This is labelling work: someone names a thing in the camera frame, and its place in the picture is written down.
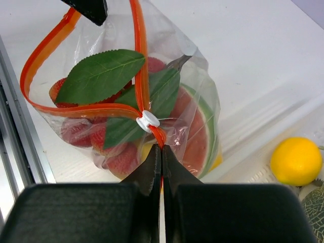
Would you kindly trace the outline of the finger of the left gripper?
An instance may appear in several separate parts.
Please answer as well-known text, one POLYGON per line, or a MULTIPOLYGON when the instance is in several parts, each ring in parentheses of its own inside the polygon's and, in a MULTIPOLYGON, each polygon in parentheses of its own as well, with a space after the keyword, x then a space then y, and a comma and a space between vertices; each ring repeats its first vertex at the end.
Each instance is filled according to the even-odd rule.
POLYGON ((107 19, 106 0, 61 0, 74 8, 97 26, 101 26, 107 19))

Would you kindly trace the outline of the yellow bell pepper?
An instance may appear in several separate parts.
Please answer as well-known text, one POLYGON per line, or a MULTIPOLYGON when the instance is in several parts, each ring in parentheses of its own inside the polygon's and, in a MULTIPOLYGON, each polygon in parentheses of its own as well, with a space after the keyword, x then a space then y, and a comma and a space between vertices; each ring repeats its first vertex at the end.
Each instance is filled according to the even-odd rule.
MULTIPOLYGON (((146 144, 142 145, 142 147, 141 147, 141 161, 142 162, 144 162, 145 159, 147 158, 152 145, 153 145, 153 143, 146 143, 146 144)), ((223 161, 222 148, 221 148, 221 145, 219 144, 217 156, 216 156, 215 160, 213 161, 212 165, 210 166, 208 173, 211 172, 213 169, 215 169, 219 164, 221 164, 222 161, 223 161)))

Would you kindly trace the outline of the watermelon slice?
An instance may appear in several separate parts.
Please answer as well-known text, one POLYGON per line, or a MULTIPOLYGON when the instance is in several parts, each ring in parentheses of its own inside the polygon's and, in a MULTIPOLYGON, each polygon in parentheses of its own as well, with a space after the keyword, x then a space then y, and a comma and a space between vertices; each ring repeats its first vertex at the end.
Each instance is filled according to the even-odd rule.
POLYGON ((218 153, 219 139, 213 110, 193 88, 181 84, 170 117, 180 118, 188 125, 182 163, 193 175, 203 177, 218 153))

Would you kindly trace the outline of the green netted melon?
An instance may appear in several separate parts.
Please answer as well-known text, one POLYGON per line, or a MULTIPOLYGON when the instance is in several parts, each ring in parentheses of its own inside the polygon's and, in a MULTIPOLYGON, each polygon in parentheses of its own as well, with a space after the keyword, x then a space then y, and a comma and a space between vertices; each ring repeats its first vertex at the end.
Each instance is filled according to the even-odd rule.
POLYGON ((309 192, 301 204, 317 242, 323 242, 323 186, 309 192))

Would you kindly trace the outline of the clear zip top bag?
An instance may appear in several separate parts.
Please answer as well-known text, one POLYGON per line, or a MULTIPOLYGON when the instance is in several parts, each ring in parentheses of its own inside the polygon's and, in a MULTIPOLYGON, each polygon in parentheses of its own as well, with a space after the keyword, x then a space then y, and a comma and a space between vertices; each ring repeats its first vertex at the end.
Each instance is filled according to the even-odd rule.
MULTIPOLYGON (((106 116, 103 149, 132 142, 137 145, 140 165, 142 145, 168 145, 183 165, 189 127, 180 118, 170 117, 181 84, 193 88, 213 110, 219 139, 220 102, 208 62, 151 1, 106 2, 107 19, 101 26, 69 6, 26 61, 20 76, 21 92, 60 139, 66 118, 106 116), (190 58, 181 70, 166 67, 158 73, 149 72, 149 57, 168 65, 183 55, 190 58), (63 78, 66 80, 53 102, 49 91, 63 78), (95 104, 122 90, 129 81, 134 93, 126 91, 116 100, 126 104, 95 104)), ((106 157, 92 146, 68 145, 103 169, 106 157)))

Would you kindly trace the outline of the red lychee bunch with leaves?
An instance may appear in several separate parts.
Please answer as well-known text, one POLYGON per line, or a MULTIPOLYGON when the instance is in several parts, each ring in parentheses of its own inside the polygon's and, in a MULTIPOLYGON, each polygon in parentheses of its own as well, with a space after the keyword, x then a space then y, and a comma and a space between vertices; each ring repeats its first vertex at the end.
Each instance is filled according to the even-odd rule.
MULTIPOLYGON (((161 60, 149 57, 149 72, 158 73, 166 67, 181 70, 183 64, 188 58, 190 57, 183 55, 181 58, 165 65, 161 60)), ((65 80, 66 78, 63 78, 51 87, 49 95, 53 102, 55 101, 65 80)), ((116 100, 121 95, 125 95, 126 91, 134 93, 134 91, 131 90, 131 87, 133 88, 132 81, 129 81, 122 90, 107 99, 96 102, 95 104, 118 103, 119 101, 116 100)), ((126 101, 120 101, 119 103, 126 104, 126 101)), ((76 147, 87 148, 92 146, 95 152, 106 157, 105 161, 102 162, 102 168, 110 170, 115 176, 123 179, 139 165, 137 159, 137 145, 130 142, 112 148, 103 149, 106 133, 106 121, 106 116, 96 116, 89 119, 66 118, 61 125, 60 136, 63 141, 76 147)))

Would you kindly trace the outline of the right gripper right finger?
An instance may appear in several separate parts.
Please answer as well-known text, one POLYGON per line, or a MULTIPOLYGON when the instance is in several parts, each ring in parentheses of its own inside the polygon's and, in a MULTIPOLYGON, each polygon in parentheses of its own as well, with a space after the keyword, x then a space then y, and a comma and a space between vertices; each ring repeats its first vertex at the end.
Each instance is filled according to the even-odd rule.
POLYGON ((295 194, 280 184, 204 184, 161 152, 167 242, 316 242, 295 194))

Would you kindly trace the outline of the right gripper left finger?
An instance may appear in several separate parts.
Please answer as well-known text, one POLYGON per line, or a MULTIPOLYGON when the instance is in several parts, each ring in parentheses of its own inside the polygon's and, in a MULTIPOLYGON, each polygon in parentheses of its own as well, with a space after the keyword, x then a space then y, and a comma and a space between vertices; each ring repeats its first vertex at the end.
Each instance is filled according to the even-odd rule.
POLYGON ((161 150, 119 183, 38 184, 18 197, 1 242, 159 242, 161 150))

